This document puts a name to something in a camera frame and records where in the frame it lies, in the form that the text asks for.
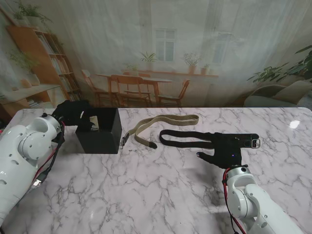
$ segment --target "screw hole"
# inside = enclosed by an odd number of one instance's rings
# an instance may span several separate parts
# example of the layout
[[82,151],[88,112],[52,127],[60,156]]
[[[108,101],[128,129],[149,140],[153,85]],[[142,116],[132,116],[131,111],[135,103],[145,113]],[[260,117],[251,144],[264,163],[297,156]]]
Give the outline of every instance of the screw hole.
[[268,223],[267,223],[267,222],[264,222],[264,223],[261,225],[261,228],[265,228],[267,225],[268,225]]

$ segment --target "red cable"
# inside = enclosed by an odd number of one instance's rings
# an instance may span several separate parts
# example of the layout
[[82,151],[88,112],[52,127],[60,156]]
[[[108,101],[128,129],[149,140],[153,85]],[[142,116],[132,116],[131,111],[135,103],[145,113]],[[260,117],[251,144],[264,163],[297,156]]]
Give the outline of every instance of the red cable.
[[52,151],[52,153],[50,154],[50,156],[48,157],[48,159],[45,161],[45,163],[38,169],[38,171],[35,174],[35,177],[33,180],[35,180],[40,172],[40,170],[44,167],[44,165],[52,158],[52,156],[54,155],[56,148]]
[[[61,123],[62,123],[63,129],[64,129],[64,131],[65,131],[65,123],[64,123],[63,121],[62,121]],[[40,170],[44,167],[44,165],[52,158],[52,156],[54,155],[54,153],[55,153],[56,150],[57,150],[57,147],[52,151],[52,153],[50,154],[50,156],[48,157],[48,159],[45,161],[45,163],[37,170],[33,181],[36,179],[36,177],[38,176]]]
[[[224,174],[223,174],[223,181],[225,181],[226,179],[226,173],[230,170],[230,168],[226,169]],[[225,198],[225,203],[227,204],[227,208],[228,208],[228,202],[227,202],[227,197],[228,197],[228,192],[226,191],[226,182],[223,183],[223,190],[224,190],[224,198]],[[242,226],[240,225],[240,223],[237,221],[237,219],[235,217],[233,217],[230,213],[230,216],[232,217],[232,219],[234,220],[235,224],[237,225],[237,227],[240,229],[240,231],[243,234],[246,234],[245,230],[242,228]]]

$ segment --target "black cable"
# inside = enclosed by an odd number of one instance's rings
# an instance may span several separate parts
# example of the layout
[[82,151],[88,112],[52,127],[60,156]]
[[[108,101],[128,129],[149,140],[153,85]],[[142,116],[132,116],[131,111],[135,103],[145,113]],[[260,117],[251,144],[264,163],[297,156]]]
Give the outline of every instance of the black cable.
[[[224,171],[223,177],[222,177],[222,178],[225,178],[226,171],[227,171],[227,170]],[[224,190],[224,194],[225,194],[226,185],[227,185],[226,179],[224,180],[224,182],[222,181],[222,184],[223,184],[223,190]],[[228,212],[229,212],[229,214],[230,214],[231,226],[232,226],[232,229],[233,229],[233,231],[234,231],[234,234],[239,234],[239,233],[235,230],[235,228],[234,228],[233,216],[232,216],[232,214],[231,214],[231,212],[230,212],[230,209],[229,209],[229,206],[228,206],[228,201],[227,201],[226,197],[224,197],[224,199],[225,199],[226,207],[228,208]]]
[[63,122],[61,122],[61,135],[60,135],[60,138],[58,140],[57,148],[55,149],[55,152],[53,154],[52,161],[51,161],[49,167],[44,172],[40,173],[39,176],[37,177],[37,179],[40,180],[41,183],[43,183],[45,181],[45,179],[48,177],[49,172],[52,169],[52,166],[53,166],[55,159],[58,155],[59,149],[64,142],[64,133],[65,133],[65,124]]
[[64,132],[65,132],[65,125],[64,125],[64,123],[62,122],[62,124],[61,124],[61,136],[60,136],[60,139],[59,139],[59,142],[58,142],[57,149],[56,149],[55,152],[54,152],[54,155],[53,155],[52,161],[51,161],[51,163],[50,163],[50,166],[46,169],[46,171],[48,171],[48,173],[51,171],[52,166],[53,166],[53,164],[54,164],[54,162],[55,162],[55,159],[56,159],[56,157],[57,157],[57,155],[58,155],[59,149],[60,149],[60,147],[61,147],[61,145],[62,145],[62,143],[63,143],[63,140],[64,140]]

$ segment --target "khaki strap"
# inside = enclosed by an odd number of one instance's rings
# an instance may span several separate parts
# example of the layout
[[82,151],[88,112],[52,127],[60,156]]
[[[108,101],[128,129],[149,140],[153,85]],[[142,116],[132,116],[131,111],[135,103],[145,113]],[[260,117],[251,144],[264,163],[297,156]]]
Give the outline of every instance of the khaki strap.
[[131,136],[134,133],[137,142],[146,145],[148,147],[151,147],[153,149],[157,149],[157,145],[154,142],[140,138],[138,134],[147,129],[148,127],[150,127],[153,123],[160,121],[176,126],[188,126],[188,125],[196,125],[198,123],[198,120],[199,116],[197,115],[186,115],[186,116],[159,115],[153,118],[146,118],[141,120],[139,123],[137,123],[135,128],[129,130],[126,133],[125,137],[123,137],[121,140],[121,144],[122,146],[124,146],[129,136]]

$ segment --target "black box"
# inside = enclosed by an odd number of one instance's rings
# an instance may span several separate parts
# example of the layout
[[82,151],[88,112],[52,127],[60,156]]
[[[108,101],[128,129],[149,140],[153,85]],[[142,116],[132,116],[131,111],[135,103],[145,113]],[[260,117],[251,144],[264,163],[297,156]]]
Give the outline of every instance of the black box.
[[86,154],[117,154],[121,138],[121,122],[118,108],[93,108],[83,113],[82,119],[97,116],[99,130],[91,131],[79,125],[76,135]]

